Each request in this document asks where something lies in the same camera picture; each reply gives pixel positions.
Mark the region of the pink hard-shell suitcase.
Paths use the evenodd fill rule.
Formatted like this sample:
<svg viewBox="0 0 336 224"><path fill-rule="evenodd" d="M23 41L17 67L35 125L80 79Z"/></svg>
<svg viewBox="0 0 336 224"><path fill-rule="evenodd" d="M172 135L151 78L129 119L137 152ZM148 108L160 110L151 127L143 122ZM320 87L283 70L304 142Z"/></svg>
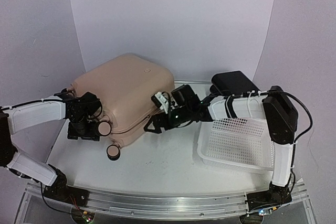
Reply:
<svg viewBox="0 0 336 224"><path fill-rule="evenodd" d="M174 88L169 69L134 54L117 56L77 77L70 86L75 96L90 92L102 103L95 113L95 130L111 140L107 156L112 161L119 159L123 147L144 133L149 118L158 113L152 96Z"/></svg>

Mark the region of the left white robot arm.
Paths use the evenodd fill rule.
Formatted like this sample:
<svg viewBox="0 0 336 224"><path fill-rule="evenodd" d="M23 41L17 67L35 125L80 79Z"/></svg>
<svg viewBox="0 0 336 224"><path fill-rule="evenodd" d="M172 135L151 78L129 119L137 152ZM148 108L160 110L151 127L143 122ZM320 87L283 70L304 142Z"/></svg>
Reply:
<svg viewBox="0 0 336 224"><path fill-rule="evenodd" d="M47 148L68 122L71 140L99 140L100 99L87 92L76 97L64 90L44 99L1 107L1 167L41 183L59 201L71 190L66 175L45 162Z"/></svg>

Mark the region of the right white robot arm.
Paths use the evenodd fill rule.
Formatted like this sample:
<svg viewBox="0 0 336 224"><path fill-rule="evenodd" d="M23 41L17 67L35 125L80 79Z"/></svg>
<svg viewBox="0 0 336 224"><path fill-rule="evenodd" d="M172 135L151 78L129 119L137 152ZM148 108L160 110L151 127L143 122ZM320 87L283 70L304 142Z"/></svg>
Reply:
<svg viewBox="0 0 336 224"><path fill-rule="evenodd" d="M244 92L240 95L212 93L200 100L189 85L182 85L170 94L157 93L153 103L162 111L150 117L145 132L160 134L193 122L216 122L219 131L226 128L236 135L255 136L255 127L247 127L249 120L265 120L275 150L275 163L269 188L247 195L254 207L269 207L291 201L290 179L295 158L298 112L291 103L291 94L279 86L267 92Z"/></svg>

